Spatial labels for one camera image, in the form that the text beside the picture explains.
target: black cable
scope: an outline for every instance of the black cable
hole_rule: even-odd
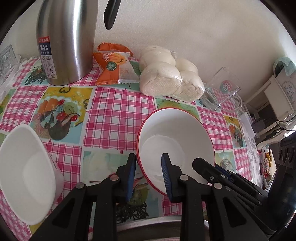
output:
[[[288,130],[288,129],[285,129],[285,128],[282,128],[279,123],[276,122],[276,125],[281,129],[281,130],[284,130],[284,131],[296,131],[296,130]]]
[[[270,133],[269,135],[267,135],[265,138],[264,138],[264,140],[263,141],[267,141],[267,140],[269,140],[269,139],[271,139],[271,138],[274,138],[278,133],[280,133],[281,132],[281,129],[276,129],[276,130],[274,130],[272,133]]]
[[[282,123],[287,123],[287,122],[293,120],[295,116],[296,116],[296,115],[294,115],[290,120],[287,120],[287,121],[276,120],[276,122],[278,121],[278,122],[282,122]]]

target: black handle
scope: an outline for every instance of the black handle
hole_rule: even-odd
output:
[[[104,12],[104,23],[106,29],[111,29],[115,22],[117,12],[120,6],[121,0],[109,0]]]

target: stainless steel thermos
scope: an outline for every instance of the stainless steel thermos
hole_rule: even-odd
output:
[[[109,0],[107,29],[115,21],[120,0]],[[37,21],[37,43],[43,70],[52,85],[67,85],[92,68],[98,0],[44,0]]]

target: white wall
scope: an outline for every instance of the white wall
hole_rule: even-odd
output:
[[[122,0],[111,30],[103,22],[107,2],[99,0],[95,47],[101,41],[121,43],[136,57],[146,45],[167,47],[195,63],[204,82],[220,67],[229,67],[242,83],[243,99],[268,80],[278,57],[296,63],[292,39],[259,0]],[[38,55],[41,3],[37,0],[16,21],[0,50],[12,43],[22,57]]]

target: bowl rim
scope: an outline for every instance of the bowl rim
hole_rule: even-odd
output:
[[[19,214],[17,212],[15,212],[15,209],[14,207],[11,205],[10,203],[10,200],[6,197],[5,195],[5,191],[3,190],[3,186],[1,185],[1,177],[0,177],[0,187],[1,187],[1,190],[2,190],[2,193],[9,205],[9,207],[11,208],[11,210],[14,212],[14,214],[21,220],[23,221],[24,223],[28,224],[28,225],[36,225],[38,223],[40,223],[45,217],[46,215],[48,214],[49,210],[51,209],[52,205],[53,205],[53,201],[54,201],[54,197],[55,197],[55,192],[56,192],[56,182],[55,182],[55,174],[54,174],[54,169],[52,167],[52,164],[54,165],[54,163],[52,163],[52,161],[50,160],[49,158],[49,153],[47,152],[47,150],[45,149],[42,141],[40,140],[39,136],[36,134],[36,132],[32,129],[32,127],[30,127],[29,125],[26,125],[26,124],[21,124],[21,125],[18,125],[16,126],[11,132],[8,133],[8,135],[6,136],[6,138],[4,139],[1,147],[0,147],[0,155],[1,155],[1,152],[2,152],[2,149],[4,149],[5,147],[5,143],[7,142],[7,140],[9,139],[9,135],[11,133],[14,133],[16,131],[19,131],[19,129],[27,129],[31,132],[31,134],[33,135],[33,137],[36,139],[36,141],[38,142],[39,146],[41,147],[41,150],[43,152],[43,154],[45,155],[45,161],[47,162],[48,166],[49,166],[49,171],[51,173],[51,176],[53,177],[52,178],[52,186],[53,186],[53,189],[52,189],[52,193],[51,193],[51,199],[49,200],[48,202],[48,205],[46,206],[46,213],[44,212],[44,214],[42,214],[42,216],[40,216],[40,218],[36,219],[35,221],[28,221],[26,220],[24,217],[20,217]]]
[[[205,129],[205,131],[207,132],[207,134],[208,134],[208,136],[209,136],[209,139],[211,140],[211,143],[212,143],[212,146],[213,146],[213,154],[214,154],[214,157],[213,157],[213,160],[214,160],[213,165],[215,165],[215,149],[214,149],[213,141],[212,141],[212,139],[211,139],[211,137],[210,137],[209,132],[207,131],[207,129],[203,126],[203,124],[200,122],[199,119],[197,119],[195,116],[193,116],[193,115],[190,114],[189,112],[187,112],[187,111],[185,111],[185,110],[182,110],[182,109],[179,109],[179,108],[176,108],[176,107],[164,107],[164,108],[161,108],[161,109],[155,110],[155,111],[153,111],[152,113],[150,113],[150,114],[146,117],[146,119],[143,121],[143,123],[141,124],[141,127],[140,127],[140,129],[139,129],[139,131],[138,131],[137,141],[136,141],[137,161],[138,161],[138,164],[139,164],[139,166],[140,166],[140,168],[141,168],[141,171],[143,172],[143,174],[144,174],[144,176],[145,176],[147,182],[148,182],[148,183],[149,183],[149,184],[150,184],[150,185],[151,185],[156,191],[158,191],[159,193],[161,193],[161,194],[164,195],[164,196],[167,196],[166,193],[164,193],[164,192],[162,192],[161,190],[159,190],[159,189],[158,189],[158,188],[152,183],[152,181],[148,178],[148,176],[147,176],[147,174],[145,173],[145,170],[144,170],[144,168],[143,168],[143,166],[142,166],[142,162],[141,162],[141,159],[140,159],[140,153],[139,153],[139,139],[140,139],[141,130],[142,130],[142,128],[143,128],[145,122],[146,122],[146,121],[149,119],[149,117],[150,117],[151,115],[153,115],[154,113],[156,113],[156,112],[158,112],[158,111],[161,111],[161,110],[165,110],[165,109],[177,109],[177,110],[183,111],[183,112],[185,112],[185,113],[191,115],[192,117],[194,117],[194,118],[195,118],[195,119],[196,119],[196,120],[202,125],[202,127],[203,127],[203,128]]]

